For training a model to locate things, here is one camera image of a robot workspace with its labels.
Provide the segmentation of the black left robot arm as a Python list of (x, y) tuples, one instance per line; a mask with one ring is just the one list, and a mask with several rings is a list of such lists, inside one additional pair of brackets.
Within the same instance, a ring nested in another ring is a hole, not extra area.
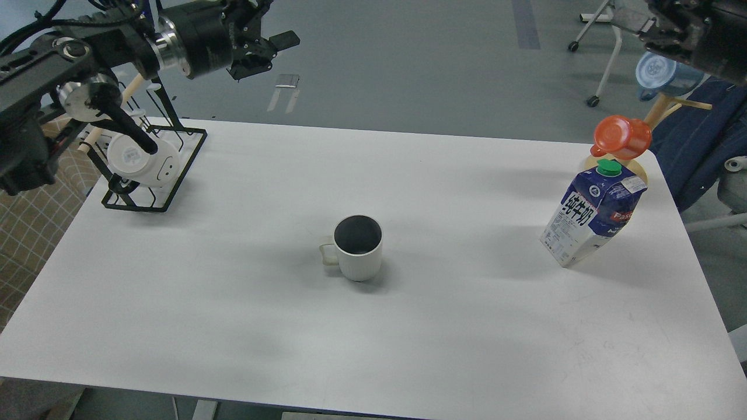
[(178, 67), (187, 79), (227, 69), (241, 80), (272, 68), (295, 32), (264, 38), (270, 1), (194, 1), (158, 8), (110, 1), (92, 15), (45, 15), (2, 40), (2, 191), (14, 196), (53, 184), (58, 159), (86, 123), (122, 131), (148, 154), (158, 146), (122, 109), (113, 69), (131, 63), (146, 80)]

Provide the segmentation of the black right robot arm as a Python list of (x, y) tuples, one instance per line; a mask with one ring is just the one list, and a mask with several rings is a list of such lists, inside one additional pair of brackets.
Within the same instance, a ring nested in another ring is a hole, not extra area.
[(612, 24), (645, 49), (745, 86), (745, 1), (648, 1), (648, 12), (620, 9)]

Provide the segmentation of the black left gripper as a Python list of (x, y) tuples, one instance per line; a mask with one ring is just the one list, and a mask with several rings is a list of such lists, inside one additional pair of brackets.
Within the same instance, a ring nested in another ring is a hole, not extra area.
[(254, 1), (194, 1), (161, 10), (158, 21), (187, 79), (229, 67), (232, 79), (240, 81), (269, 71), (280, 51), (301, 44), (294, 31), (242, 40), (257, 12)]

